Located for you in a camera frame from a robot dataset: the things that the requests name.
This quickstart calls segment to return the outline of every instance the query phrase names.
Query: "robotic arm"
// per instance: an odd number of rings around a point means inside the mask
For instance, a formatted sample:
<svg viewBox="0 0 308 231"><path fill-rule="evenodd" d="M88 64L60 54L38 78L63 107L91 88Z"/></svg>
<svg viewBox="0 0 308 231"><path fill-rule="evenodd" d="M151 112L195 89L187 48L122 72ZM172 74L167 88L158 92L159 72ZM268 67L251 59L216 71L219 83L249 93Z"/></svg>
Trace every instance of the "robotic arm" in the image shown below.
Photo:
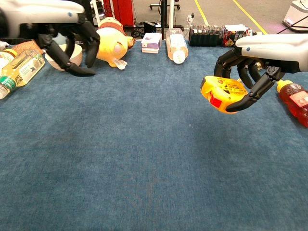
<svg viewBox="0 0 308 231"><path fill-rule="evenodd" d="M267 70L262 76L258 72L256 62L260 62L262 68ZM226 109L228 112L250 107L285 73L308 71L308 34L256 35L241 38L236 41L232 50L218 58L214 75L230 78L231 68L235 65L242 82L250 92L242 100L230 104Z"/></svg>
<svg viewBox="0 0 308 231"><path fill-rule="evenodd" d="M52 40L60 32L68 38L62 51ZM89 45L85 63L93 66L100 45L100 36L87 21L84 8L65 0L1 0L0 38L34 39L37 45L65 71L74 76L91 76L95 73L69 61L74 47L74 34L80 34Z"/></svg>

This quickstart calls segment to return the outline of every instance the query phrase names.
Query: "stuffed animal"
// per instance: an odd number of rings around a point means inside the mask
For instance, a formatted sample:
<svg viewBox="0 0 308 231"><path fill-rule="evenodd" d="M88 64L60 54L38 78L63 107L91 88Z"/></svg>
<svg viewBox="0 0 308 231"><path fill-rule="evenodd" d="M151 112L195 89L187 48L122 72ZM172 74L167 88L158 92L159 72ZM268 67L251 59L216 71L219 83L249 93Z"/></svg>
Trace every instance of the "stuffed animal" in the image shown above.
<svg viewBox="0 0 308 231"><path fill-rule="evenodd" d="M120 60L135 44L135 39L125 34L123 25L112 17L103 19L97 33L101 37L101 43L97 58L107 61L111 67L124 69L126 62Z"/></svg>

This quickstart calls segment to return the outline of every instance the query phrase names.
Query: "plastic bottle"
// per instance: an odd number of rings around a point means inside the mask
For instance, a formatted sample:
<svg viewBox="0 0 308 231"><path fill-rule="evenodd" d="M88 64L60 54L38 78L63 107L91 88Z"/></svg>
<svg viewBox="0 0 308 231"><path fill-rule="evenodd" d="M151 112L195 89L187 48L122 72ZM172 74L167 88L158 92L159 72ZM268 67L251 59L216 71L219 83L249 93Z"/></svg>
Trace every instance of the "plastic bottle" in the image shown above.
<svg viewBox="0 0 308 231"><path fill-rule="evenodd" d="M0 99L17 87L27 84L44 66L43 56L37 50L26 50L2 69Z"/></svg>
<svg viewBox="0 0 308 231"><path fill-rule="evenodd" d="M170 28L166 32L166 44L169 59L181 64L188 56L185 37L180 28Z"/></svg>
<svg viewBox="0 0 308 231"><path fill-rule="evenodd" d="M0 76L2 68L6 66L10 61L12 61L17 56L17 52L12 49L5 49L0 51Z"/></svg>
<svg viewBox="0 0 308 231"><path fill-rule="evenodd" d="M292 115L308 128L308 92L303 86L289 80L279 80L277 84L279 97L288 106Z"/></svg>

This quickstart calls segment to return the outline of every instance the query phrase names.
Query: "tag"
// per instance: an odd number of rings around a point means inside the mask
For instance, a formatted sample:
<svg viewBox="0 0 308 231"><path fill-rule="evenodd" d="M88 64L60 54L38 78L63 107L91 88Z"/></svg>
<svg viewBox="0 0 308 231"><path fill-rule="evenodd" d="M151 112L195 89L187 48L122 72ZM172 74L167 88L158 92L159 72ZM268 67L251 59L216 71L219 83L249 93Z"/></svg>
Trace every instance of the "tag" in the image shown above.
<svg viewBox="0 0 308 231"><path fill-rule="evenodd" d="M125 62L124 60L120 60L116 58L113 58L112 62L114 62L117 68L119 68L120 70L124 70L127 65L127 62Z"/></svg>
<svg viewBox="0 0 308 231"><path fill-rule="evenodd" d="M308 105L308 93L305 91L300 91L293 95L290 95L290 99L297 104L299 107L304 107Z"/></svg>

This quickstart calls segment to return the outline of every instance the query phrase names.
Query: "yellow bottle cap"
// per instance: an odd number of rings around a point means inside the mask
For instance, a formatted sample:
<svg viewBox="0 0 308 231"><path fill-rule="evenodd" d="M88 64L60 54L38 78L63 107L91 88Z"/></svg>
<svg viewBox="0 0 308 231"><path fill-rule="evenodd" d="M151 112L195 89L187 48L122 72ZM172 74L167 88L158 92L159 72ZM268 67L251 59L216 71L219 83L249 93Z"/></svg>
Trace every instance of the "yellow bottle cap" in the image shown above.
<svg viewBox="0 0 308 231"><path fill-rule="evenodd" d="M279 80L277 82L277 92L280 93L281 89L287 85L287 84L290 84L290 83L293 83L292 81L289 81L289 80Z"/></svg>
<svg viewBox="0 0 308 231"><path fill-rule="evenodd" d="M13 49L5 49L4 50L7 53L10 53L12 56L14 56L14 58L18 55L16 51L14 51Z"/></svg>

